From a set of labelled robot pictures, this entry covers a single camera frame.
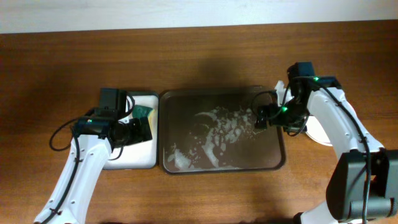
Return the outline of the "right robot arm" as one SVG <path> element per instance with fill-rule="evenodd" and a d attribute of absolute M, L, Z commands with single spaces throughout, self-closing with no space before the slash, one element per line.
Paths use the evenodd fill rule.
<path fill-rule="evenodd" d="M 387 150 L 357 117 L 336 77 L 315 75 L 310 62 L 287 69 L 288 84 L 269 91 L 275 100 L 252 107 L 257 129 L 281 127 L 294 137 L 315 117 L 338 163 L 317 207 L 293 223 L 368 223 L 397 215 L 397 150 Z"/>

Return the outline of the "pale green plate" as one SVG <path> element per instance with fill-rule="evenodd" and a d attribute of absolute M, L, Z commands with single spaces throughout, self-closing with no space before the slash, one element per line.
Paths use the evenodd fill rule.
<path fill-rule="evenodd" d="M 354 108 L 347 101 L 345 96 L 336 96 L 336 98 L 338 100 L 340 100 L 341 102 L 346 102 L 346 104 L 347 104 L 346 106 L 348 107 L 349 112 L 353 112 L 353 114 L 355 116 L 357 116 Z M 324 131 L 324 129 L 322 128 L 321 124 L 316 119 L 316 117 L 314 117 L 312 114 L 310 115 L 310 117 L 307 121 L 307 131 L 305 132 L 305 134 L 309 138 L 311 138 L 312 140 L 314 140 L 315 142 L 317 142 L 319 144 L 332 147 L 332 144 L 331 144 L 326 132 Z"/>

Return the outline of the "green yellow scrub sponge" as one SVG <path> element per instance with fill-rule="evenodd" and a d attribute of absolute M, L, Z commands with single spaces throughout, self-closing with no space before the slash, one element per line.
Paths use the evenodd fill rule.
<path fill-rule="evenodd" d="M 149 122 L 151 122 L 154 112 L 155 112 L 155 109 L 153 109 L 153 108 L 150 108 L 147 106 L 142 106 L 142 105 L 136 105 L 132 111 L 132 117 L 133 118 L 147 118 L 149 120 Z"/>

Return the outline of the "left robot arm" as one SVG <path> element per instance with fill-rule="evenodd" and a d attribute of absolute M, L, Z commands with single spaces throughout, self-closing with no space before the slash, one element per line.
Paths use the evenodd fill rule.
<path fill-rule="evenodd" d="M 68 159 L 35 223 L 84 223 L 102 170 L 154 167 L 158 112 L 153 91 L 101 89 L 98 106 L 66 122 Z"/>

